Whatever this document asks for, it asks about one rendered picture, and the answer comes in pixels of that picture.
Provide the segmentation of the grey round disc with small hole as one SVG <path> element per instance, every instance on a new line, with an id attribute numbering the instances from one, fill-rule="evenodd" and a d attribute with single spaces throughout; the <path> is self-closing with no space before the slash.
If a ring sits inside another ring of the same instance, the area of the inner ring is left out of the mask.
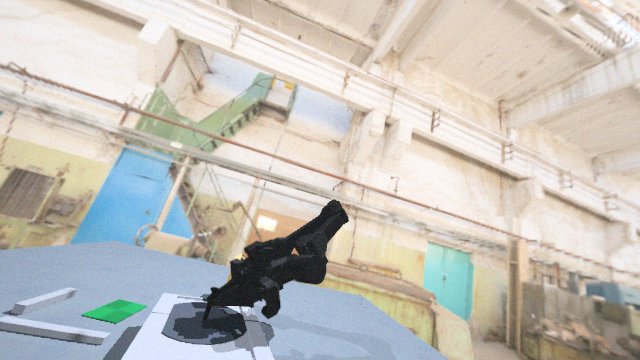
<path id="1" fill-rule="evenodd" d="M 161 333 L 188 344 L 213 345 L 235 341 L 247 331 L 243 315 L 225 306 L 212 306 L 207 320 L 202 320 L 207 304 L 173 304 Z"/>

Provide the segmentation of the dark steel pin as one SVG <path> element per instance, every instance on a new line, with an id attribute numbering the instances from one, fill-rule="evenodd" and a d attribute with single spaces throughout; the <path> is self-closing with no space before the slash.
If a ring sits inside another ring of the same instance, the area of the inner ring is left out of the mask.
<path id="1" fill-rule="evenodd" d="M 212 293 L 211 293 L 210 299 L 216 295 L 216 291 L 218 291 L 219 289 L 216 288 L 216 287 L 211 287 L 211 290 L 212 290 Z M 208 314 L 210 313 L 211 307 L 212 306 L 210 306 L 209 302 L 208 302 L 202 320 L 207 320 L 207 317 L 208 317 Z"/>

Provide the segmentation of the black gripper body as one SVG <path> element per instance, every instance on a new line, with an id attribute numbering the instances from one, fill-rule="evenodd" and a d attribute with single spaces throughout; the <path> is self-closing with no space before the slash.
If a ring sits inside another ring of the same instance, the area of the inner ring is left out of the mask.
<path id="1" fill-rule="evenodd" d="M 261 311 L 267 319 L 278 314 L 280 309 L 279 291 L 283 289 L 283 284 L 287 281 L 287 271 L 283 263 L 280 260 L 272 260 L 271 263 L 272 265 L 278 265 L 275 267 L 276 269 L 262 277 L 258 277 L 255 271 L 258 269 L 253 267 L 251 268 L 253 272 L 250 272 L 248 264 L 241 259 L 237 258 L 230 261 L 231 278 L 235 273 L 235 269 L 238 268 L 242 271 L 242 278 L 246 274 L 252 279 L 254 303 L 262 302 L 263 299 L 266 301 L 266 306 L 263 306 Z"/>

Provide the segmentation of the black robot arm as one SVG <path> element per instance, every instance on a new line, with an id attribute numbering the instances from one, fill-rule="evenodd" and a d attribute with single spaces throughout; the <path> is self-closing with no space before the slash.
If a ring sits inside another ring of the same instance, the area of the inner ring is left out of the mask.
<path id="1" fill-rule="evenodd" d="M 325 256 L 327 244 L 338 230 L 349 221 L 340 201 L 327 203 L 319 216 L 288 235 L 265 242 L 256 241 L 245 247 L 247 258 L 241 260 L 248 264 L 250 272 L 255 270 L 262 277 L 275 270 L 272 260 L 280 260 L 287 271 L 287 282 L 295 279 L 299 282 L 319 284 L 326 275 Z M 298 255 L 291 254 L 296 249 Z"/>

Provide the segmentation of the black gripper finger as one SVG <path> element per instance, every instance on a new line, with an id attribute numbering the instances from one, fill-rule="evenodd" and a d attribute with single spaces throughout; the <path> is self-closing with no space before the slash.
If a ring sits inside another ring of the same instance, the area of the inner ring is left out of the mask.
<path id="1" fill-rule="evenodd" d="M 254 307 L 252 279 L 244 275 L 234 287 L 218 293 L 209 299 L 210 306 Z"/>
<path id="2" fill-rule="evenodd" d="M 219 288 L 219 290 L 216 291 L 216 295 L 218 293 L 222 292 L 222 291 L 226 291 L 226 290 L 234 287 L 235 285 L 237 285 L 241 281 L 241 279 L 242 279 L 242 271 L 240 269 L 236 268 L 232 279 L 230 281 L 228 281 L 225 285 L 223 285 L 221 288 Z M 211 295 L 209 295 L 207 297 L 207 302 L 209 302 L 210 296 Z"/>

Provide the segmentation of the green flat rectangular pad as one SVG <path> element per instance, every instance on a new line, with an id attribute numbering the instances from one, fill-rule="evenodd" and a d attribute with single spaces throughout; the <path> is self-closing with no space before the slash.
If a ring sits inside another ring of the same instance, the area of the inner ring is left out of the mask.
<path id="1" fill-rule="evenodd" d="M 136 314 L 147 306 L 119 299 L 95 310 L 88 311 L 81 316 L 111 323 L 120 323 L 120 321 Z"/>

